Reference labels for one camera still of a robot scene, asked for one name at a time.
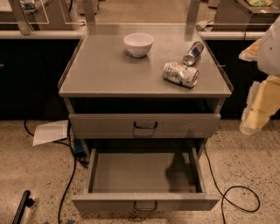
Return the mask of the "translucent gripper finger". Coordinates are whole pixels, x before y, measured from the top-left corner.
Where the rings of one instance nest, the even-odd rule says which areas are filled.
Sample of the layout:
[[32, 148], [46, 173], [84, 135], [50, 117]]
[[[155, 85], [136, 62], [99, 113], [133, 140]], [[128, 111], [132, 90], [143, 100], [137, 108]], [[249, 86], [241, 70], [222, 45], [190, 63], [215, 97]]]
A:
[[249, 115], [249, 111], [252, 109], [254, 100], [256, 98], [256, 95], [258, 93], [259, 87], [260, 87], [261, 83], [258, 81], [254, 81], [252, 86], [250, 87], [249, 91], [248, 91], [248, 97], [246, 100], [246, 108], [243, 110], [242, 116], [241, 116], [241, 120], [243, 122], [246, 121], [246, 118]]

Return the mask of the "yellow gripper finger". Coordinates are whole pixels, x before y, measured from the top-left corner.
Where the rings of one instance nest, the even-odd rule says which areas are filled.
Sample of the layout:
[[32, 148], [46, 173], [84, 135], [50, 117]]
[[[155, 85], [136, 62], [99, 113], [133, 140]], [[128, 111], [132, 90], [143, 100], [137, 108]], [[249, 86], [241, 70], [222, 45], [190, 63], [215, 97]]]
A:
[[241, 121], [240, 132], [253, 135], [262, 130], [280, 109], [280, 77], [269, 76], [260, 82], [258, 93], [246, 121]]

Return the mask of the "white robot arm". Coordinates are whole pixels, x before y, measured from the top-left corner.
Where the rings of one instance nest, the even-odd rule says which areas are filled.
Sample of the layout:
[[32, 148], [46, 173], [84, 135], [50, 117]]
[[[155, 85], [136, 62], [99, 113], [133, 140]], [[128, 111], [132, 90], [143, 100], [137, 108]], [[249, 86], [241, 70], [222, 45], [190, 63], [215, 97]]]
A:
[[239, 58], [256, 61], [257, 68], [268, 75], [262, 82], [253, 82], [241, 116], [240, 132], [253, 135], [280, 109], [280, 17]]

